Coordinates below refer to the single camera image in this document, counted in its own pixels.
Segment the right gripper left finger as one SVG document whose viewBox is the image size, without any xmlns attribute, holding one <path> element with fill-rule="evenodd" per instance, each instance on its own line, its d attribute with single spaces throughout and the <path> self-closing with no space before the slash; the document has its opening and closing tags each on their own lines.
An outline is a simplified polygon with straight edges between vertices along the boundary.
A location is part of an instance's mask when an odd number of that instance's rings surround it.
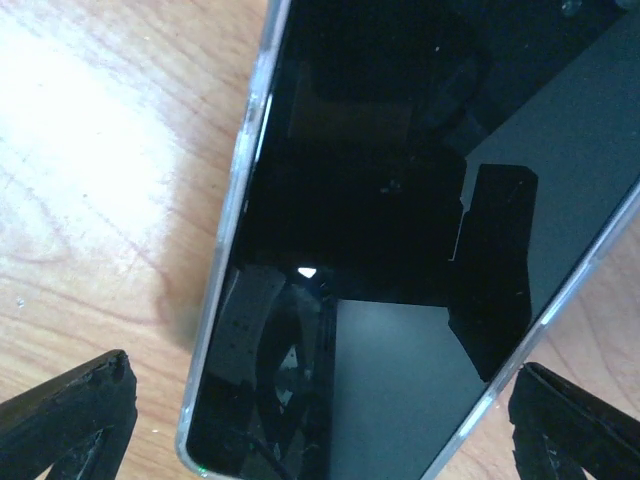
<svg viewBox="0 0 640 480">
<path fill-rule="evenodd" d="M 108 351 L 1 404 L 1 477 L 114 479 L 138 412 L 123 350 Z"/>
</svg>

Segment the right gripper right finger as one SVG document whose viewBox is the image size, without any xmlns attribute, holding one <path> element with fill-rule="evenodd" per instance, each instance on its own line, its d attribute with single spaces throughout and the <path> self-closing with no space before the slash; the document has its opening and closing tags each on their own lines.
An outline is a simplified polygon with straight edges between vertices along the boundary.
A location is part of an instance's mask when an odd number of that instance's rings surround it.
<svg viewBox="0 0 640 480">
<path fill-rule="evenodd" d="M 639 477 L 639 421 L 539 363 L 519 370 L 508 412 L 522 479 Z"/>
</svg>

